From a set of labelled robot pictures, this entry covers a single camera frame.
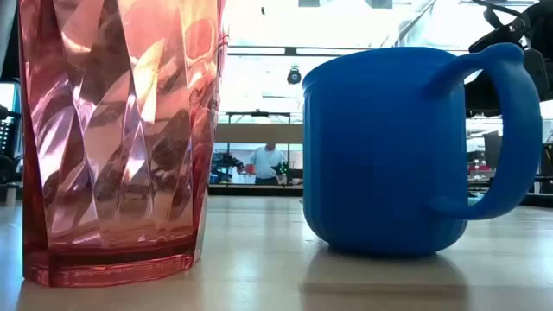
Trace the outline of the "blue plastic mug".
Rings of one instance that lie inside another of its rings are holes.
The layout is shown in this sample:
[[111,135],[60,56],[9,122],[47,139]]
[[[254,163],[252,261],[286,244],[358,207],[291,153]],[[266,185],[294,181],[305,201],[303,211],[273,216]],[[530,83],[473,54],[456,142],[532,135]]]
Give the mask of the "blue plastic mug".
[[510,212],[527,192],[468,203],[464,81],[487,72],[503,143],[542,145],[539,97],[523,51],[500,43],[474,54],[435,48],[366,50],[323,63],[303,80],[303,209],[333,249],[426,257],[471,220]]

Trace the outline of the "pink faceted plastic tumbler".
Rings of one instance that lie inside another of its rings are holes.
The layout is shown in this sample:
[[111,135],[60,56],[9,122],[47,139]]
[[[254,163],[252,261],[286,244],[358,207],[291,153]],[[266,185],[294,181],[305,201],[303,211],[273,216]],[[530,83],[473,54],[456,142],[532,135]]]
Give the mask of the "pink faceted plastic tumbler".
[[18,0],[22,274],[160,279],[200,258],[226,0]]

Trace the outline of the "background workbench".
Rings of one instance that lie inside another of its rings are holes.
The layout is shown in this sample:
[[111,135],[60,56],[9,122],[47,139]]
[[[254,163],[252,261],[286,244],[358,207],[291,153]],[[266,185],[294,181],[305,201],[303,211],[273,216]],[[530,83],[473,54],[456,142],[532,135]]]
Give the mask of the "background workbench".
[[522,206],[553,208],[553,132],[541,146],[526,143],[526,151],[511,140],[503,143],[496,130],[483,138],[485,163],[467,154],[468,203],[473,205],[486,194],[498,198],[526,191]]

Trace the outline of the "black background table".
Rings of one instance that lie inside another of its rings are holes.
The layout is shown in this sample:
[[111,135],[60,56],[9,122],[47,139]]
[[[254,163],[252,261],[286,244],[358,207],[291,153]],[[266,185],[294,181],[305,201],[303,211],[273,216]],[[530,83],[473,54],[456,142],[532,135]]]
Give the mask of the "black background table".
[[221,114],[222,124],[291,124],[290,112],[228,111]]

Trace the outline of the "person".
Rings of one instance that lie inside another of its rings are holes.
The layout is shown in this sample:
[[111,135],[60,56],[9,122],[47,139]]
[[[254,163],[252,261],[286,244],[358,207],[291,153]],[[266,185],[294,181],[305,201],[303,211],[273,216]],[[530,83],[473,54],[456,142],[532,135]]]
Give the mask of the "person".
[[274,143],[266,143],[255,149],[249,156],[248,164],[254,167],[255,184],[274,186],[279,184],[279,174],[274,167],[285,162],[284,153]]

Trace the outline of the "dark background workstation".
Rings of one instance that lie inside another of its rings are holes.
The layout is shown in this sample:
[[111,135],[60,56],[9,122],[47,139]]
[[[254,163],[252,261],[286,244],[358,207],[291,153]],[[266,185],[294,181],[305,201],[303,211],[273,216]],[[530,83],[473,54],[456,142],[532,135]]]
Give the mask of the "dark background workstation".
[[19,79],[0,79],[0,207],[22,189],[22,101]]

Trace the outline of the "wooden shelf with black frame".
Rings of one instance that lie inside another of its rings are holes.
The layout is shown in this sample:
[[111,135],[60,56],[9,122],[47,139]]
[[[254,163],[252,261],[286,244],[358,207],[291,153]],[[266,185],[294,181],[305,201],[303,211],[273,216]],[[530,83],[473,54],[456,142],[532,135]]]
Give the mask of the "wooden shelf with black frame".
[[303,143],[302,124],[219,124],[216,143]]

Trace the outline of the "black aluminium table frame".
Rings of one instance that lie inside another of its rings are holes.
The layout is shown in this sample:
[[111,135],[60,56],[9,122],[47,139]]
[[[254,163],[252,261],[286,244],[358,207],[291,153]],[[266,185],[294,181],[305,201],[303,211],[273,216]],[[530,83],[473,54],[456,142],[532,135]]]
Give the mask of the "black aluminium table frame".
[[[302,197],[303,190],[300,187],[212,184],[208,186],[208,193],[223,196]],[[521,205],[553,209],[553,194],[527,194]]]

